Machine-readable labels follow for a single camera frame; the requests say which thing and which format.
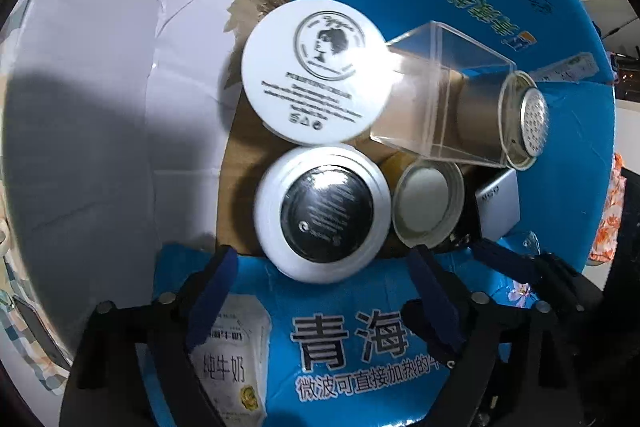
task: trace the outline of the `gold seal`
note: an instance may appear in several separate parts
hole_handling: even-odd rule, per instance
[[[245,409],[255,411],[258,409],[258,399],[255,396],[253,386],[246,385],[240,390],[240,401]]]

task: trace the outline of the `screw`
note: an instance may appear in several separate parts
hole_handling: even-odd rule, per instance
[[[484,292],[473,292],[471,300],[476,304],[489,304],[489,295]]]
[[[548,313],[549,311],[551,311],[551,306],[546,301],[538,301],[536,302],[536,309],[540,313]]]
[[[115,308],[115,304],[112,303],[111,301],[103,301],[95,307],[95,310],[100,315],[104,315],[106,313],[109,313],[114,308]]]
[[[161,304],[171,304],[173,301],[175,301],[175,293],[164,292],[158,297],[158,302]]]

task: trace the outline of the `transparent plastic box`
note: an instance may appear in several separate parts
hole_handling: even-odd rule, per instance
[[[397,75],[373,140],[437,161],[501,167],[502,102],[516,64],[440,22],[388,43]]]

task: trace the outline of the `portrait logo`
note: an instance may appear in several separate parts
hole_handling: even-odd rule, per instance
[[[353,50],[365,45],[362,29],[343,13],[316,12],[304,19],[294,38],[300,65],[323,80],[343,80],[356,72]]]

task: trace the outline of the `orange patterned cloth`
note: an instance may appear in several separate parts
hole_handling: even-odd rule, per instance
[[[600,225],[596,232],[596,239],[589,252],[589,259],[608,263],[613,261],[618,245],[618,229],[622,219],[622,205],[625,200],[626,179],[620,175],[620,169],[624,166],[622,156],[615,153],[611,166],[611,177],[609,179],[609,190],[607,199],[602,211]]]

